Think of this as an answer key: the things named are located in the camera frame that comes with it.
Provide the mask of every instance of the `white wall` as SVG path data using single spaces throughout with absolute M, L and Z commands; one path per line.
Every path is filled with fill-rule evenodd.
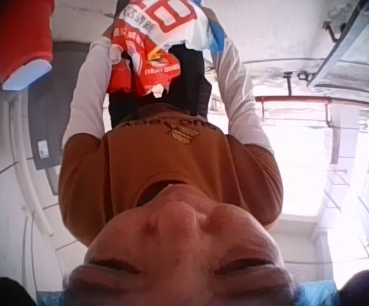
M 38 290 L 60 290 L 62 274 L 54 248 L 33 223 L 17 181 L 9 130 L 9 102 L 14 97 L 0 91 L 0 277 L 18 281 L 34 296 L 34 283 Z
M 316 248 L 311 239 L 271 233 L 273 239 L 280 247 L 286 268 L 299 282 L 318 281 L 317 266 L 307 263 L 317 262 Z

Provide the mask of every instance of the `white pipe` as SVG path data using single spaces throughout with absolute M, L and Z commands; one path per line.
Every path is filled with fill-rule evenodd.
M 22 103 L 27 103 L 28 97 L 26 91 L 20 92 L 18 96 L 11 103 L 11 147 L 15 161 L 17 162 L 15 169 L 18 179 L 18 184 L 22 190 L 25 203 L 30 211 L 34 212 L 34 220 L 39 229 L 46 235 L 52 236 L 54 231 L 50 222 L 44 214 L 36 189 L 33 184 L 33 179 L 29 171 L 27 156 L 24 148 L 24 132 L 23 132 L 23 118 L 22 118 Z

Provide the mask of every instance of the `man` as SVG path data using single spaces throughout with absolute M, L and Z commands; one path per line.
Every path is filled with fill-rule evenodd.
M 233 42 L 213 54 L 228 135 L 170 99 L 105 134 L 109 33 L 81 67 L 64 135 L 59 203 L 89 248 L 69 278 L 68 303 L 292 303 L 296 286 L 265 230 L 282 210 L 280 173 Z

